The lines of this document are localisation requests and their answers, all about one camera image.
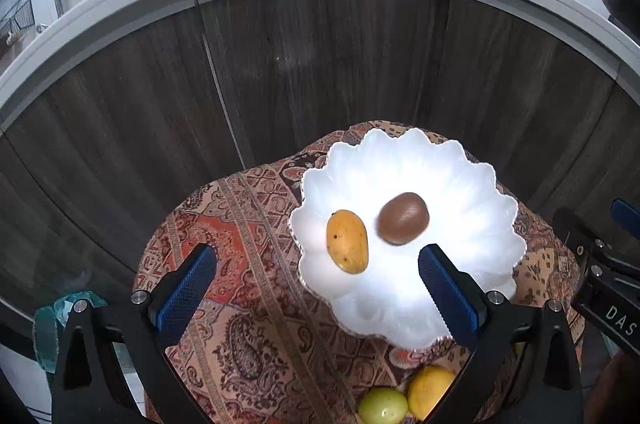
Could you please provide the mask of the brown kiwi fruit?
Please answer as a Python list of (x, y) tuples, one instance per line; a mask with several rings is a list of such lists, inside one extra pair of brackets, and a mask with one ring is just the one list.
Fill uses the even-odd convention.
[(422, 234), (430, 220), (424, 199), (405, 192), (387, 202), (378, 213), (376, 233), (388, 244), (405, 245)]

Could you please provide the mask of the yellow orange mango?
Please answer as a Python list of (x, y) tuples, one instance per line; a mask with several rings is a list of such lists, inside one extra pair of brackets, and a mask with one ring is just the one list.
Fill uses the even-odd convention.
[(332, 214), (326, 224), (326, 250), (335, 265), (349, 274), (360, 274), (369, 265), (366, 226), (350, 210)]

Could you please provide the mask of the blue plastic bag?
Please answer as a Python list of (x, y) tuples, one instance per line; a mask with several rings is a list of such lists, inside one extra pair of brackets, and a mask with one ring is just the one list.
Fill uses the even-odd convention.
[(100, 308), (107, 302), (92, 291), (81, 291), (55, 300), (52, 305), (39, 308), (32, 323), (32, 341), (36, 361), (47, 373), (54, 374), (58, 362), (60, 339), (68, 317), (76, 301), (84, 299), (89, 305)]

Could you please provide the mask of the large yellow lemon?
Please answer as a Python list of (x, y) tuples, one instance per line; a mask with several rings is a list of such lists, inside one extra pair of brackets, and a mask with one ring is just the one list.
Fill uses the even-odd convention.
[(456, 378), (441, 366), (424, 366), (413, 376), (407, 392), (408, 410), (417, 421), (424, 421)]

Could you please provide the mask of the white scalloped bowl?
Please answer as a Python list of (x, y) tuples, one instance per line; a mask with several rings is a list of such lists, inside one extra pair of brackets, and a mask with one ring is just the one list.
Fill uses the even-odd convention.
[(456, 140), (374, 128), (354, 145), (333, 143), (300, 191), (288, 222), (299, 281), (349, 333), (406, 349), (448, 336), (419, 274), (428, 244), (483, 291), (515, 296), (527, 248), (515, 232), (518, 203), (498, 190), (494, 167), (472, 162)]

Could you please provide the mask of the patterned paisley tablecloth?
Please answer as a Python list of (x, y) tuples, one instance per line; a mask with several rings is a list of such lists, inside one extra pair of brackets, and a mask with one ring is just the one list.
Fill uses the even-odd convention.
[[(303, 173), (320, 168), (335, 142), (354, 145), (371, 129), (399, 137), (409, 127), (366, 121), (329, 133), (300, 152), (195, 190), (146, 245), (137, 287), (151, 289), (201, 243), (218, 266), (201, 305), (168, 357), (217, 423), (362, 423), (360, 399), (372, 388), (407, 392), (424, 366), (456, 375), (468, 358), (448, 336), (423, 349), (338, 325), (327, 303), (300, 283), (300, 251), (288, 222), (302, 203)], [(569, 303), (578, 284), (573, 254), (519, 201), (515, 232), (527, 245), (510, 299)]]

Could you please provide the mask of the green apple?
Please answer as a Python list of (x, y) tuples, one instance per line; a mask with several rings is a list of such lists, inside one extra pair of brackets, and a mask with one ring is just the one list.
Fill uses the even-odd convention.
[(364, 424), (398, 424), (407, 412), (406, 397), (390, 387), (372, 388), (358, 404), (358, 416)]

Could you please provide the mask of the dark wood cabinet doors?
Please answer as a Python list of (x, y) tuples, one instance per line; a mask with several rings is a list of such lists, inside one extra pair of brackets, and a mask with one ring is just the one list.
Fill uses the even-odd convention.
[(460, 141), (529, 208), (639, 199), (639, 107), (596, 64), (476, 0), (217, 0), (66, 72), (1, 136), (1, 295), (24, 312), (122, 298), (200, 185), (361, 121)]

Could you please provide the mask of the black frying pan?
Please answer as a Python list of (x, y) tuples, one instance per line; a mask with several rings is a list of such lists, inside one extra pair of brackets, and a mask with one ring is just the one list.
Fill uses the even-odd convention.
[(608, 10), (608, 20), (620, 28), (635, 43), (640, 39), (639, 0), (602, 0)]

